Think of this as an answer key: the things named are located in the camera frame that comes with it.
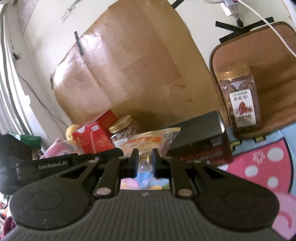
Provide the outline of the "cartoon pig play mat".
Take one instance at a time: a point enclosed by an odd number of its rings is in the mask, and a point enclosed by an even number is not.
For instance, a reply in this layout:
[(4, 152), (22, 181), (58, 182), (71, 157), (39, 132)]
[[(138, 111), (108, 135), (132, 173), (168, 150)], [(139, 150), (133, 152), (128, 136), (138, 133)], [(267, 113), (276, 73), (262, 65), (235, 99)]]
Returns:
[(273, 229), (284, 239), (295, 240), (295, 125), (255, 139), (230, 140), (233, 162), (220, 169), (275, 193), (280, 211)]

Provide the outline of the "peanut jar gold lid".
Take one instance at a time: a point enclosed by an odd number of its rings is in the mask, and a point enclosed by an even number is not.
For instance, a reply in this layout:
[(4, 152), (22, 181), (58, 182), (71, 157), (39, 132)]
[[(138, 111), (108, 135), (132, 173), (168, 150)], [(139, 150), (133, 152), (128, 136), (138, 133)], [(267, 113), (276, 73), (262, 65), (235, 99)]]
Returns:
[(126, 115), (108, 127), (111, 141), (116, 148), (120, 148), (131, 137), (142, 133), (139, 124), (131, 115)]

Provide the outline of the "clear peanut snack bag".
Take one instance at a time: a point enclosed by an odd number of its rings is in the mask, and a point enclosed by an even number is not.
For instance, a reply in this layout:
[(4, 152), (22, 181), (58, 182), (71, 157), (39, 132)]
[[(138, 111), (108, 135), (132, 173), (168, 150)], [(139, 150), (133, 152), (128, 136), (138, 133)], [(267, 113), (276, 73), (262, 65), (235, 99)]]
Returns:
[(138, 149), (138, 172), (151, 172), (152, 150), (157, 149), (159, 155), (165, 157), (172, 141), (180, 130), (180, 127), (174, 127), (141, 133), (131, 137), (119, 148), (123, 151), (125, 157), (130, 157), (133, 150)]

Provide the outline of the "pecan jar gold lid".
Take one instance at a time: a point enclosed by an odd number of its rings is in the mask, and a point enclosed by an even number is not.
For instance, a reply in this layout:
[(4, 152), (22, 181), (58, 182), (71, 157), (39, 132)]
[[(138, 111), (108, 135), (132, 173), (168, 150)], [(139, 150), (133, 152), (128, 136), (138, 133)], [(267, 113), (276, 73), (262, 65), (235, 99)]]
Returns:
[(259, 99), (250, 66), (236, 63), (219, 70), (216, 77), (233, 133), (240, 135), (261, 129)]

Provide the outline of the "yellow plush toy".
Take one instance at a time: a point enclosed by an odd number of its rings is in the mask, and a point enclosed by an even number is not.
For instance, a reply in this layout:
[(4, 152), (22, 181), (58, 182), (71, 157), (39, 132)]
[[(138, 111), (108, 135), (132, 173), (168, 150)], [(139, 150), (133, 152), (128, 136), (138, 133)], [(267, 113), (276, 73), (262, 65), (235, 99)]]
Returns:
[(77, 131), (78, 129), (79, 129), (79, 125), (74, 124), (74, 125), (69, 126), (66, 130), (66, 140), (69, 142), (69, 144), (76, 146), (76, 147), (78, 146), (78, 143), (74, 139), (73, 133), (75, 131)]

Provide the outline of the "black snack box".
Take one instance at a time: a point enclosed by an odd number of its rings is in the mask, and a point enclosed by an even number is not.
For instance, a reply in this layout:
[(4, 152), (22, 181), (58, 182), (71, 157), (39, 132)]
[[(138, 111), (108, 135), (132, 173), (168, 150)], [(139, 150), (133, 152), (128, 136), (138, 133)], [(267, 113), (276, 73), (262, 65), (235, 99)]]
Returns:
[(201, 161), (213, 166), (233, 161), (226, 128), (219, 111), (173, 125), (181, 130), (171, 142), (167, 156), (186, 163)]

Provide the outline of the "large cardboard sheet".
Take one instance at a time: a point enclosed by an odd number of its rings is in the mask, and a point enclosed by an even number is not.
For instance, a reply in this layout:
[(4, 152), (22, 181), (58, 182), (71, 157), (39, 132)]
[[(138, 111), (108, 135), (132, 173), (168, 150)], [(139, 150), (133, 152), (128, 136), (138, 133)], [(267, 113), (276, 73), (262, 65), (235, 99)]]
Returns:
[(150, 131), (225, 112), (201, 53), (168, 1), (111, 5), (57, 66), (53, 90), (76, 124), (112, 110)]

